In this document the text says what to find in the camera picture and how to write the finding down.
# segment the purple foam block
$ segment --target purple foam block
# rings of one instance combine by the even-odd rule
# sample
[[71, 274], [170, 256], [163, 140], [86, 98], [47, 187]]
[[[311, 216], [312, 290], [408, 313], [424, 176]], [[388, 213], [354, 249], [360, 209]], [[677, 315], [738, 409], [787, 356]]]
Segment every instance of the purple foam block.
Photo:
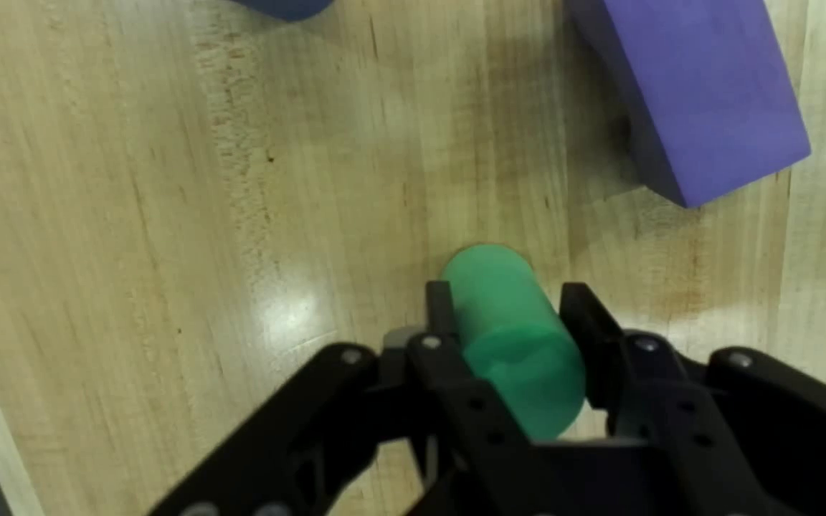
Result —
[[701, 207], [811, 153], [764, 0], [570, 0], [659, 196]]

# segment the wood grain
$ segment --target wood grain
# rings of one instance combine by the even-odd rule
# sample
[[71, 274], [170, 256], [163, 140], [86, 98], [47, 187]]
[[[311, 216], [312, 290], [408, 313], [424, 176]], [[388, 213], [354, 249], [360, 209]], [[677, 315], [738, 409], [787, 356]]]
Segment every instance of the wood grain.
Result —
[[[0, 478], [144, 514], [307, 356], [474, 240], [702, 358], [826, 381], [826, 0], [773, 0], [814, 154], [707, 209], [633, 177], [566, 4], [0, 0]], [[388, 446], [341, 514], [417, 497]]]

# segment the bolt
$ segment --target bolt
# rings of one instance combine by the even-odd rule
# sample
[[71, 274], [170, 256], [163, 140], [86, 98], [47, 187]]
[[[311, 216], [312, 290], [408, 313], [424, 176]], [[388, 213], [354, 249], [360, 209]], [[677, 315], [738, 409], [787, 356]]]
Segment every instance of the bolt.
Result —
[[362, 362], [362, 350], [344, 350], [341, 358], [344, 358], [347, 363], [357, 363], [357, 362]]
[[659, 342], [641, 338], [638, 348], [646, 350], [646, 353], [658, 353], [658, 350], [659, 350]]
[[755, 358], [748, 353], [731, 353], [730, 362], [744, 366], [744, 369], [748, 369], [755, 363]]
[[440, 348], [443, 348], [443, 338], [424, 335], [423, 343], [424, 343], [427, 350], [440, 350]]
[[180, 516], [219, 516], [219, 508], [213, 502], [196, 502]]
[[292, 516], [292, 511], [282, 502], [269, 502], [269, 504], [258, 508], [252, 516]]

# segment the green foam block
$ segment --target green foam block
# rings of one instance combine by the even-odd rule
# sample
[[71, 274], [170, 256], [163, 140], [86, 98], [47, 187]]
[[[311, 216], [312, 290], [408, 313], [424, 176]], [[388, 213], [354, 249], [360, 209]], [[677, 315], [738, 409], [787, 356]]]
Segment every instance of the green foam block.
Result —
[[467, 246], [446, 266], [471, 369], [487, 378], [529, 438], [556, 438], [583, 409], [583, 356], [507, 246]]

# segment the green cylinder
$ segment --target green cylinder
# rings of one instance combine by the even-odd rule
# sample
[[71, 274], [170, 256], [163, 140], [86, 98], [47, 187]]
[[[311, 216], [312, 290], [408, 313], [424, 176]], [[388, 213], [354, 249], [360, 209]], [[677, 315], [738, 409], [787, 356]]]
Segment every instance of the green cylinder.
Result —
[[585, 366], [530, 264], [507, 246], [464, 246], [446, 266], [471, 369], [529, 438], [556, 438], [583, 409]]

